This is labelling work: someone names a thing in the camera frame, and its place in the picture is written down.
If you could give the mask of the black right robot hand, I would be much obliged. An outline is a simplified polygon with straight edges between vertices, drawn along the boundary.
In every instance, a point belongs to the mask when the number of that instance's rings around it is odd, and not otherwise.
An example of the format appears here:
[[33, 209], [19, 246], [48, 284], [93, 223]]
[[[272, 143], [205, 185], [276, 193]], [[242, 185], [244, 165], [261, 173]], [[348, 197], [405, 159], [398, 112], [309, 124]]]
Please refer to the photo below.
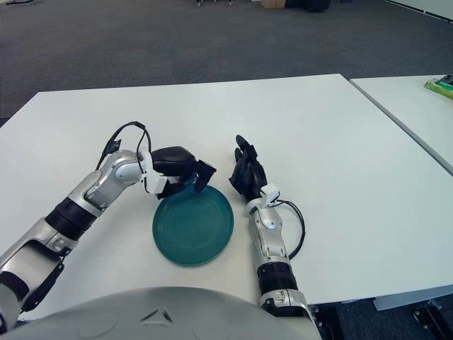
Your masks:
[[234, 150], [235, 167], [230, 184], [247, 202], [260, 197], [260, 190], [268, 184], [263, 166], [253, 145], [245, 138], [236, 136], [238, 147]]

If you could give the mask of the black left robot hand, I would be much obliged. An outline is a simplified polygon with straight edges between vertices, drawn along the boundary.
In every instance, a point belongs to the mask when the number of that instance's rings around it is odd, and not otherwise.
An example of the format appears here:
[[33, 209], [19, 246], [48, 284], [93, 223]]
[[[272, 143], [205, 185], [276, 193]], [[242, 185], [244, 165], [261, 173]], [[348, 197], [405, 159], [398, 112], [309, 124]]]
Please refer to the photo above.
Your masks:
[[201, 192], [209, 183], [216, 169], [208, 163], [197, 160], [181, 146], [166, 147], [151, 152], [153, 170], [167, 177], [167, 182], [158, 199], [180, 193], [189, 184], [194, 185], [196, 193]]

